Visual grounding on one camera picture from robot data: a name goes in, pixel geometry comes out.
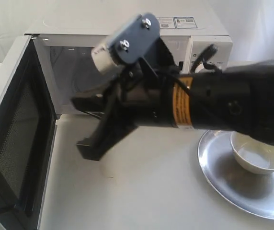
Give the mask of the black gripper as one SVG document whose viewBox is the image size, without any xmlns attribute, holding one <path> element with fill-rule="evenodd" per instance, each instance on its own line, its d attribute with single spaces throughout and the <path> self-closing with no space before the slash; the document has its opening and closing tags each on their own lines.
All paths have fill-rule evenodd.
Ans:
<svg viewBox="0 0 274 230">
<path fill-rule="evenodd" d="M 161 38 L 136 63 L 114 70 L 117 73 L 96 94 L 80 93 L 71 98 L 74 108 L 83 113 L 104 111 L 91 136 L 76 144 L 87 160 L 101 160 L 138 126 L 171 125 L 173 82 L 169 76 L 175 74 L 175 62 Z"/>
</svg>

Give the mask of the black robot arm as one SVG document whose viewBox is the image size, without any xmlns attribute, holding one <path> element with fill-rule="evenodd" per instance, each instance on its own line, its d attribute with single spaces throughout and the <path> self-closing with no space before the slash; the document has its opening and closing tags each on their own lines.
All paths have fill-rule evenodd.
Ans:
<svg viewBox="0 0 274 230">
<path fill-rule="evenodd" d="M 108 56 L 123 70 L 106 86 L 72 98 L 74 106 L 99 117 L 93 134 L 77 143 L 83 158 L 98 161 L 140 126 L 236 131 L 274 146 L 274 60 L 220 70 L 197 59 L 206 72 L 181 74 L 161 39 L 113 47 Z"/>
</svg>

